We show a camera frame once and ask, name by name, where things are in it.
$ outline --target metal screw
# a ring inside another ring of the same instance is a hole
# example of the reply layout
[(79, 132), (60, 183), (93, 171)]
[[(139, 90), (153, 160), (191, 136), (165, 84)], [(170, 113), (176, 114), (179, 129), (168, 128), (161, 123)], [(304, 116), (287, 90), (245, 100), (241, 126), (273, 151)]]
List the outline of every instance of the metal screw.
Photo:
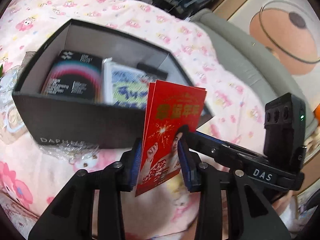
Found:
[(115, 163), (113, 163), (113, 167), (121, 168), (122, 167), (122, 163), (121, 162), (115, 162)]
[(199, 163), (199, 168), (201, 168), (201, 169), (206, 169), (208, 167), (208, 164), (207, 163), (205, 163), (205, 162), (200, 162)]
[(77, 171), (77, 176), (79, 176), (79, 177), (82, 177), (82, 176), (84, 176), (84, 175), (86, 175), (87, 174), (87, 171), (86, 170), (79, 170), (79, 171)]
[(236, 170), (235, 171), (235, 174), (238, 176), (238, 177), (242, 177), (244, 175), (244, 172), (241, 171), (241, 170)]

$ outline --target orange pillow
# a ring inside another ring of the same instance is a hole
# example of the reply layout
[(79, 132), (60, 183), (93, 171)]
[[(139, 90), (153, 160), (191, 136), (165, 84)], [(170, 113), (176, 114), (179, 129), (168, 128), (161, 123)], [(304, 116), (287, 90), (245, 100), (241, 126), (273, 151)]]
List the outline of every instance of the orange pillow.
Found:
[(317, 108), (314, 110), (316, 119), (320, 122), (320, 105), (317, 106)]

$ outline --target sparkler graphic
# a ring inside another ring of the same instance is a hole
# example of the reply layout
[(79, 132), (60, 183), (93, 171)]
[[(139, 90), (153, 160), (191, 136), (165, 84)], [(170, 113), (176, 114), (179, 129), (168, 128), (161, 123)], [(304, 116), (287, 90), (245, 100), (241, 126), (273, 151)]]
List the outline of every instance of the sparkler graphic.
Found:
[(171, 124), (167, 124), (167, 122), (165, 122), (164, 125), (159, 125), (158, 123), (156, 123), (156, 128), (158, 128), (153, 134), (151, 134), (148, 138), (157, 138), (158, 141), (160, 141), (163, 145), (163, 147), (168, 143), (169, 140), (169, 136), (167, 135), (167, 132), (172, 130), (172, 126)]

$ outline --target gray cushion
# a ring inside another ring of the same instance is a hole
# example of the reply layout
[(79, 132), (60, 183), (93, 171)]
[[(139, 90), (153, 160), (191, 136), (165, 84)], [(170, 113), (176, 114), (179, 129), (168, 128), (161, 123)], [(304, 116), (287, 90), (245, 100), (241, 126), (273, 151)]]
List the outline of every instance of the gray cushion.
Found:
[(261, 102), (292, 93), (306, 102), (306, 138), (318, 125), (300, 87), (287, 69), (259, 42), (235, 25), (204, 9), (191, 19), (210, 36), (218, 60), (249, 85)]
[(202, 23), (196, 24), (210, 36), (217, 58), (223, 67), (250, 86), (263, 105), (278, 97), (255, 66), (235, 47)]

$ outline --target hand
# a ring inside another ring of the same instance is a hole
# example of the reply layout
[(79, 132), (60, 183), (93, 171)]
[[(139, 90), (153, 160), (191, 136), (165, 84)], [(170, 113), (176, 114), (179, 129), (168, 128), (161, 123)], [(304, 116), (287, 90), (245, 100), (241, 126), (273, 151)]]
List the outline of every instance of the hand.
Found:
[(155, 156), (158, 150), (158, 143), (155, 143), (148, 151), (147, 151), (147, 162), (151, 163), (153, 156)]
[(287, 206), (290, 203), (291, 197), (293, 195), (293, 191), (290, 190), (285, 196), (277, 200), (272, 204), (274, 210), (277, 212), (278, 215), (281, 215)]

